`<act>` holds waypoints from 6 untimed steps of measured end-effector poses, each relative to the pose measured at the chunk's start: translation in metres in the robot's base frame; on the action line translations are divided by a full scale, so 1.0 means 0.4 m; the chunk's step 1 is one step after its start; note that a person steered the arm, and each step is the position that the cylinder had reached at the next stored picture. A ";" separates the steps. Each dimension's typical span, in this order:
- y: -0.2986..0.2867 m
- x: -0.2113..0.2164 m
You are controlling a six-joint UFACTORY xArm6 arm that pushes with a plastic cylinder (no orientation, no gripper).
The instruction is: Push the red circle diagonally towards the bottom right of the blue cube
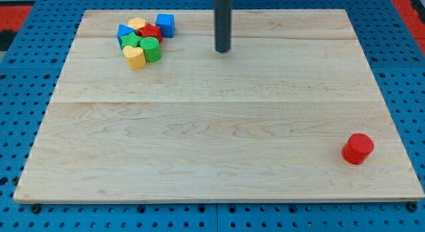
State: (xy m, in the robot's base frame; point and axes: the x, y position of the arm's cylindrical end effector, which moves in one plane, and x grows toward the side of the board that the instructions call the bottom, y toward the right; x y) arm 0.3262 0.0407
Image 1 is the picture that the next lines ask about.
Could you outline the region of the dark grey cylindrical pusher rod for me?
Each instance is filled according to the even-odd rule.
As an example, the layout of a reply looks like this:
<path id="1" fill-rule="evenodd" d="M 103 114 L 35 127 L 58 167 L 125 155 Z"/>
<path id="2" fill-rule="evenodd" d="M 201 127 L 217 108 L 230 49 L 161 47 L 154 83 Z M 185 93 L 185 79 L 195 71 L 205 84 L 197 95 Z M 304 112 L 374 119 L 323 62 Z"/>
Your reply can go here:
<path id="1" fill-rule="evenodd" d="M 215 50 L 226 53 L 231 45 L 232 0 L 214 0 Z"/>

